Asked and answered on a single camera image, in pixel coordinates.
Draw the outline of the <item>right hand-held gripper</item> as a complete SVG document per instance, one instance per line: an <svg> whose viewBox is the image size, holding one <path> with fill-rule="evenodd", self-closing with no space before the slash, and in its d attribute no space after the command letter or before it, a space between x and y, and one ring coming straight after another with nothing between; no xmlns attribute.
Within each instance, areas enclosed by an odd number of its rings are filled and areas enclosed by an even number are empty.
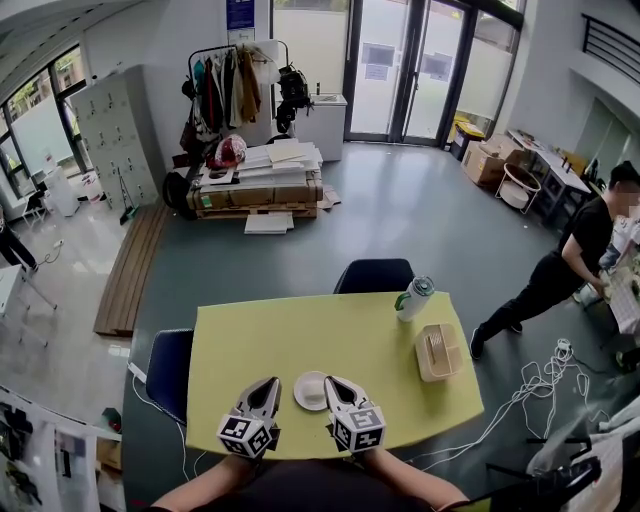
<svg viewBox="0 0 640 512"><path fill-rule="evenodd" d="M382 446L386 421L379 406L370 406L361 386L342 377L327 376L324 390L331 412L329 429L339 452L357 454Z"/></svg>

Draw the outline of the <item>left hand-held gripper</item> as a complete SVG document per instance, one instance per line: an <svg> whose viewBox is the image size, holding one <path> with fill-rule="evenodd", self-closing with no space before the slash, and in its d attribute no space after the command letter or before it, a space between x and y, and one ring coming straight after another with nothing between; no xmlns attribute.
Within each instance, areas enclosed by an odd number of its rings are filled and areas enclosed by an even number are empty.
<svg viewBox="0 0 640 512"><path fill-rule="evenodd" d="M217 429L217 438L228 453L262 458L267 451L276 450L280 429L274 418L281 390L280 379L269 377L254 382L241 393L234 407L241 416L225 414Z"/></svg>

